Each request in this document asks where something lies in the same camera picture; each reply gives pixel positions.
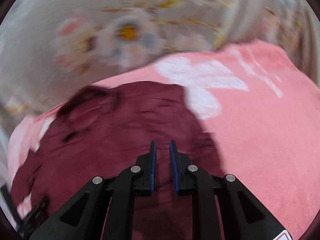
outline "maroon cloth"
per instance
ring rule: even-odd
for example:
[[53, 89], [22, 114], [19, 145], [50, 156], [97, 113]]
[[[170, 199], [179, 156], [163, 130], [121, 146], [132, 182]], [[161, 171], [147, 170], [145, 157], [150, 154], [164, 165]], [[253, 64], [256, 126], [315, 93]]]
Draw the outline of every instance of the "maroon cloth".
[[169, 141], [209, 173], [223, 176], [217, 149], [196, 117], [185, 107], [183, 87], [135, 82], [107, 89], [80, 90], [58, 111], [30, 151], [12, 184], [16, 205], [31, 191], [31, 204], [50, 198], [54, 213], [94, 176], [117, 176], [157, 142], [156, 190], [137, 198], [133, 239], [191, 239], [192, 205], [189, 197], [173, 193]]

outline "burgundy shirt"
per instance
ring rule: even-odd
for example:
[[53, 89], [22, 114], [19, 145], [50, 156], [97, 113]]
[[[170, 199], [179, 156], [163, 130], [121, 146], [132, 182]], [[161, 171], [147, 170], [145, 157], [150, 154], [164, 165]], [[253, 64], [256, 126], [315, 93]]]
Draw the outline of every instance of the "burgundy shirt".
[[16, 205], [30, 192], [32, 206], [50, 198], [53, 214], [94, 176], [110, 178], [135, 164], [157, 142], [156, 190], [135, 202], [132, 239], [191, 239], [190, 197], [174, 195], [169, 141], [209, 173], [223, 176], [217, 149], [184, 105], [183, 87], [135, 82], [88, 86], [57, 113], [40, 147], [29, 151], [12, 184]]

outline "pink blanket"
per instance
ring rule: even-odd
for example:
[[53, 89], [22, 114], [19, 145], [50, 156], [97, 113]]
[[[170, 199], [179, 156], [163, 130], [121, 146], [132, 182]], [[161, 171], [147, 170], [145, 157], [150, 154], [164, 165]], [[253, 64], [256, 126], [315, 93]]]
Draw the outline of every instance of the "pink blanket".
[[[236, 175], [299, 237], [320, 208], [320, 90], [279, 47], [254, 41], [218, 53], [181, 53], [96, 85], [134, 81], [186, 87], [186, 104], [212, 132], [226, 172]], [[10, 139], [11, 180], [57, 109], [26, 117]], [[20, 205], [23, 215], [30, 210]]]

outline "round metal joint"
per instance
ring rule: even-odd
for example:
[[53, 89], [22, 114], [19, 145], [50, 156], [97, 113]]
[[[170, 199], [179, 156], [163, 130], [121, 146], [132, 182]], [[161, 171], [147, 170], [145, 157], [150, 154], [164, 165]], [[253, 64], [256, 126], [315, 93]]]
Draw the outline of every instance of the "round metal joint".
[[189, 166], [188, 166], [188, 170], [189, 170], [189, 171], [197, 171], [197, 170], [198, 170], [198, 167], [195, 166], [195, 165], [189, 165]]
[[236, 180], [236, 177], [234, 175], [232, 175], [232, 174], [228, 174], [226, 176], [226, 179], [227, 179], [227, 181], [233, 182], [233, 181]]
[[94, 177], [94, 178], [92, 179], [92, 182], [93, 182], [94, 184], [100, 184], [100, 183], [102, 182], [102, 178], [99, 177], [99, 176]]
[[130, 171], [136, 173], [136, 172], [141, 171], [141, 168], [140, 168], [139, 166], [132, 166], [131, 169], [130, 169]]

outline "label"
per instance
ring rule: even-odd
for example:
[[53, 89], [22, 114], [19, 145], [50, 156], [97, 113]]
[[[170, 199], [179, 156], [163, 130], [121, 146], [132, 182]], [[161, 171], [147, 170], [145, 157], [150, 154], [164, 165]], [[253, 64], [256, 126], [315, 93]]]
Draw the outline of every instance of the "label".
[[283, 230], [275, 239], [273, 240], [292, 240], [287, 230]]

